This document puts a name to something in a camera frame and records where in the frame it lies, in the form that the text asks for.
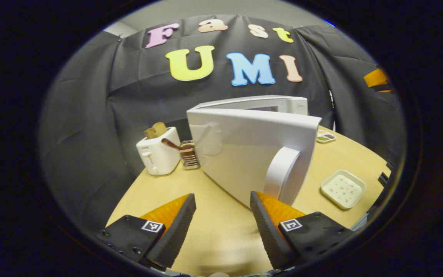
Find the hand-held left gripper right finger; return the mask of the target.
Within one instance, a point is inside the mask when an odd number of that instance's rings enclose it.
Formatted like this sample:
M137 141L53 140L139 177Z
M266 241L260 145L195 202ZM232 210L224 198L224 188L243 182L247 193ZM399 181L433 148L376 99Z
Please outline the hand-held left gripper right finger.
M259 191L250 207L274 269L315 263L353 234L322 212L305 214Z

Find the white toaster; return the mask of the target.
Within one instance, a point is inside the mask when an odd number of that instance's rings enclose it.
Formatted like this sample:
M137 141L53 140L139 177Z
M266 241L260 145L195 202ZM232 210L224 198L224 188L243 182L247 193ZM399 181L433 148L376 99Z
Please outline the white toaster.
M179 151L163 144L163 138L177 146L180 145L176 127L168 127L167 131L157 138L144 137L136 144L138 154L150 175L169 175L179 163Z

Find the divided dish of beans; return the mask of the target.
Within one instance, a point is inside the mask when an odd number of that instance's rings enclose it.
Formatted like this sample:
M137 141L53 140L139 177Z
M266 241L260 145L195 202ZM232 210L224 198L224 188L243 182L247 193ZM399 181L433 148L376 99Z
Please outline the divided dish of beans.
M326 144L329 142L333 142L336 139L337 139L336 135L329 133L328 131L325 131L325 130L318 130L316 142L318 142L320 144Z

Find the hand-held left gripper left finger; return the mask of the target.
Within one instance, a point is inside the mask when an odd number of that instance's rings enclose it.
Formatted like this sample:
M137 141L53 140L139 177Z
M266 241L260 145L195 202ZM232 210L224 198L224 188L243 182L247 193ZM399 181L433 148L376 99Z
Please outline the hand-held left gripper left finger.
M195 195L186 194L142 216L124 215L95 237L142 266L171 268L196 209Z

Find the brown wooden spoon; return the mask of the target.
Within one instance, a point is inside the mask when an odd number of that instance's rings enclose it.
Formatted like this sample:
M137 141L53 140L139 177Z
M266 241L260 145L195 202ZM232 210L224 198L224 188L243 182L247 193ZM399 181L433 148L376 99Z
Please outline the brown wooden spoon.
M171 142L170 140L168 140L165 137L161 140L161 142L162 142L162 144L165 144L166 146L171 147L176 150L179 150L179 151L184 149L183 147L180 147L179 145L174 144L174 142Z

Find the pale square plate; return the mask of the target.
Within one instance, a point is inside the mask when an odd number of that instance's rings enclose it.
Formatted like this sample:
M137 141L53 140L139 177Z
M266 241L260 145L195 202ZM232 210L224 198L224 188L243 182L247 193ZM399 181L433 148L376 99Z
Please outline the pale square plate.
M321 193L343 210L355 207L366 189L364 181L346 170L337 170L320 186Z

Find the brown toast slice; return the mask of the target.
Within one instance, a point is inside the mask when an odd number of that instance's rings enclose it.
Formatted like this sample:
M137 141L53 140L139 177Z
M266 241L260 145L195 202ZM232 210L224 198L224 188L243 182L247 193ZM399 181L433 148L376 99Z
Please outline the brown toast slice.
M167 126L165 126L164 122L157 122L151 126L151 128L148 128L143 131L144 135L148 140L161 137L163 134L165 134L168 131Z

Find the white microwave oven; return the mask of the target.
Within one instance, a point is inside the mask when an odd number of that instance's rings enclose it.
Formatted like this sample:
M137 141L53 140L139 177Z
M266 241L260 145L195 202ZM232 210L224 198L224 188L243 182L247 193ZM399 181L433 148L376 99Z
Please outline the white microwave oven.
M321 117L303 97L252 96L187 110L203 172L242 204L258 191L293 205L308 173Z

